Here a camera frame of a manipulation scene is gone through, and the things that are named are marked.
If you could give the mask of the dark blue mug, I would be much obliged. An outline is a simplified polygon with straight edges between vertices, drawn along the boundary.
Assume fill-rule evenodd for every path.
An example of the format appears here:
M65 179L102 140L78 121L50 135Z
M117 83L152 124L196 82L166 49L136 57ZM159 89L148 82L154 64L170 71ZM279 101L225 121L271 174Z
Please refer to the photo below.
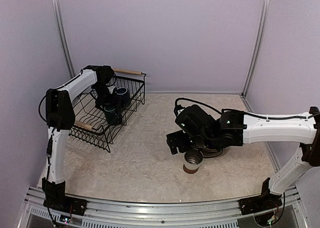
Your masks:
M126 87L119 87L116 91L120 97L121 104L125 106L130 101L130 91Z

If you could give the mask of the dark green mug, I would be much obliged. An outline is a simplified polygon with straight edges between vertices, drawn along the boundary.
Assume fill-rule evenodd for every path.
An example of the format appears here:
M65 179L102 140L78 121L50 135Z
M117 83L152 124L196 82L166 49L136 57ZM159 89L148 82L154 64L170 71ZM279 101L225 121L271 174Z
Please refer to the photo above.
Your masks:
M122 114L115 104L106 104L104 106L104 115L107 123L111 126L117 126L123 123Z

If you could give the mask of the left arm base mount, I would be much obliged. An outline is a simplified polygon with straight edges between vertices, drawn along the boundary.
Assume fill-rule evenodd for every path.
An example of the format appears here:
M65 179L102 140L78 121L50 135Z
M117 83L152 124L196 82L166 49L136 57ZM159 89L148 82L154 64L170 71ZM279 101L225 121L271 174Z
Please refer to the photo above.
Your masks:
M87 209L88 201L81 198L75 198L66 196L62 203L57 201L47 201L43 202L43 205L47 208L53 209L55 211L68 213L71 215L84 216Z

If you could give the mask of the grey reindeer plate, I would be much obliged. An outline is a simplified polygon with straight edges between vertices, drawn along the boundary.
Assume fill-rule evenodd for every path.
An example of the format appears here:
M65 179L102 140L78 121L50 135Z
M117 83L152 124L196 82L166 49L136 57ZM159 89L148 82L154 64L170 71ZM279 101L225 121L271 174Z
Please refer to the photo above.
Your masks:
M202 149L201 151L202 157L204 159L216 158L223 154L223 150L206 150Z

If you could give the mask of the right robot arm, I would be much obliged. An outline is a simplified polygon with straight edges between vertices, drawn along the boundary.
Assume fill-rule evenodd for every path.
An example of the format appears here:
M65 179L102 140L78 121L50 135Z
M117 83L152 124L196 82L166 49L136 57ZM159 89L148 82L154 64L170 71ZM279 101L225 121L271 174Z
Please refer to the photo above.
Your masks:
M196 173L203 158L228 147L264 142L299 143L291 159L263 183L261 193L239 200L243 215L274 209L284 204L286 189L308 170L320 165L320 111L292 115L267 115L224 108L214 119L204 111L205 104L193 101L191 106L174 105L175 123L179 130L166 136L170 152L193 156L183 168Z

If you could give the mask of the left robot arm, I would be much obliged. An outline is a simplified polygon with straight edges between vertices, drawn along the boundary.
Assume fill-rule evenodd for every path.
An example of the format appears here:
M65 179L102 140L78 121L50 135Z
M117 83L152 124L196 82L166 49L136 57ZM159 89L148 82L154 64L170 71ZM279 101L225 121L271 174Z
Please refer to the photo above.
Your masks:
M64 157L67 138L76 123L73 101L87 88L92 87L99 99L109 94L109 83L115 75L108 65L88 65L78 75L57 88L46 91L45 115L41 119L48 127L46 148L46 175L42 178L45 194L44 206L66 213L79 213L85 210L87 201L66 196L64 178Z

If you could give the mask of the white brown ceramic cup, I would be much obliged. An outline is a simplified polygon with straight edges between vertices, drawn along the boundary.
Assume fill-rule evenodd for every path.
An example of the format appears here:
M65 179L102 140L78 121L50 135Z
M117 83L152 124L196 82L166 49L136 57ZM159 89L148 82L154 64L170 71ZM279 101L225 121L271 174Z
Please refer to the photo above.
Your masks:
M187 174L195 174L203 161L202 153L197 149L188 150L184 154L183 170Z

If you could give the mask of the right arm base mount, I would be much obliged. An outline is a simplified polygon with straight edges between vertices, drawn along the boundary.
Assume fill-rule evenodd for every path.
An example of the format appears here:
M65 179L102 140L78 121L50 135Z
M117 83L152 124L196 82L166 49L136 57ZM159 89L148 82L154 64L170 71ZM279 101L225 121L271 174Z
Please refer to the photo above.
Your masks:
M267 195L264 197L257 195L240 199L238 204L241 214L244 216L275 209L280 207L283 203L280 195Z

